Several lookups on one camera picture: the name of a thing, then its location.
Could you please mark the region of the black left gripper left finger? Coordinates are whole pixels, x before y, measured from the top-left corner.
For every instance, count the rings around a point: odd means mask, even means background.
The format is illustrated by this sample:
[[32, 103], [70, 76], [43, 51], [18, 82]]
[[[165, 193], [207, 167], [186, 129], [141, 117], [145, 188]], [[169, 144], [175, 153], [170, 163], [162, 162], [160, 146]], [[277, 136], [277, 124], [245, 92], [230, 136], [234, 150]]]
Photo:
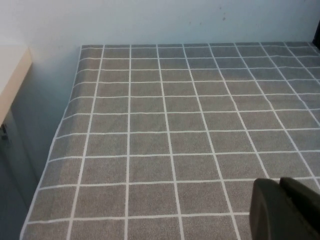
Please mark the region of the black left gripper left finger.
[[271, 179], [253, 183], [249, 225], [253, 240], [309, 240], [280, 182]]

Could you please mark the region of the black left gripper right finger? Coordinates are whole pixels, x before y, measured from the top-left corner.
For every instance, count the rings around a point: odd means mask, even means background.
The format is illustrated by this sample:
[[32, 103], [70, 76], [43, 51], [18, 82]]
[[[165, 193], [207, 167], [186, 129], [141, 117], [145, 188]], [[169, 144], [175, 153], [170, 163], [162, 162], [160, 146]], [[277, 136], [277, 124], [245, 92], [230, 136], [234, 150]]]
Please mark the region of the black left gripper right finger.
[[320, 195], [291, 177], [282, 177], [279, 185], [284, 190], [308, 238], [320, 239]]

